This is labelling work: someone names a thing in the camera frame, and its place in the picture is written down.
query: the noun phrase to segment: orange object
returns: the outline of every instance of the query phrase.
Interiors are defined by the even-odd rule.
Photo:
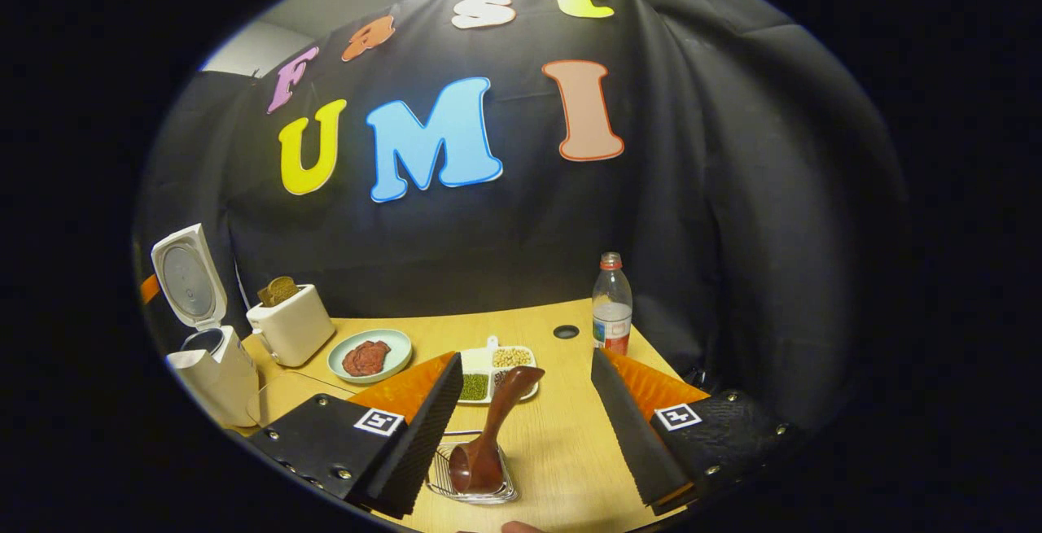
[[[141,299],[145,303],[150,302],[152,297],[159,295],[159,280],[154,275],[146,278],[145,282],[141,284]]]
[[[695,388],[632,358],[607,349],[603,349],[602,352],[622,377],[622,382],[646,422],[651,421],[655,409],[672,407],[674,404],[694,403],[710,397],[703,389]]]
[[[557,82],[565,106],[565,139],[557,148],[569,161],[603,161],[622,154],[625,144],[612,132],[600,85],[607,70],[599,62],[562,59],[543,66],[545,76]]]
[[[350,44],[347,45],[344,54],[340,55],[341,60],[350,61],[383,41],[390,40],[391,35],[394,35],[393,25],[394,17],[387,15],[387,17],[377,18],[376,21],[363,26],[354,35],[351,35],[348,41]]]
[[[348,400],[365,407],[404,415],[405,423],[413,423],[413,417],[419,412],[428,392],[454,355],[454,351],[446,352],[438,358],[417,363],[408,371],[387,378]]]

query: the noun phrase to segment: brown spoon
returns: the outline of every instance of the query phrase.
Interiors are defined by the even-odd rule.
[[[492,396],[485,430],[470,443],[456,446],[449,456],[449,477],[456,492],[483,494],[503,485],[503,468],[496,450],[496,436],[506,414],[546,371],[536,366],[514,366]]]

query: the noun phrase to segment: soybean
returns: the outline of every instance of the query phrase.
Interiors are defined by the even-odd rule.
[[[492,352],[492,365],[501,369],[502,366],[524,366],[531,363],[531,356],[518,348],[501,348]]]

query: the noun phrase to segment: table hole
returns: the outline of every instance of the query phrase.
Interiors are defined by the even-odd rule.
[[[579,329],[576,326],[557,326],[553,329],[553,335],[561,337],[563,340],[570,339],[570,337],[575,337],[579,335]]]

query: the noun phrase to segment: metal rack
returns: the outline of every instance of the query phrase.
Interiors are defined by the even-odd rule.
[[[454,437],[458,435],[477,435],[479,433],[481,433],[480,430],[447,431],[445,432],[445,435],[448,437]],[[496,451],[499,452],[499,465],[503,468],[503,485],[499,488],[499,490],[492,493],[481,494],[465,494],[456,492],[452,485],[452,479],[449,476],[449,457],[452,454],[453,448],[467,443],[468,441],[469,440],[442,440],[442,442],[438,445],[438,450],[430,462],[430,468],[427,471],[427,477],[423,479],[424,485],[431,489],[431,491],[436,494],[472,505],[499,505],[517,499],[519,493],[517,488],[514,487],[514,481],[511,480],[511,473],[506,468],[506,456],[503,454],[503,450],[499,446],[496,446]]]

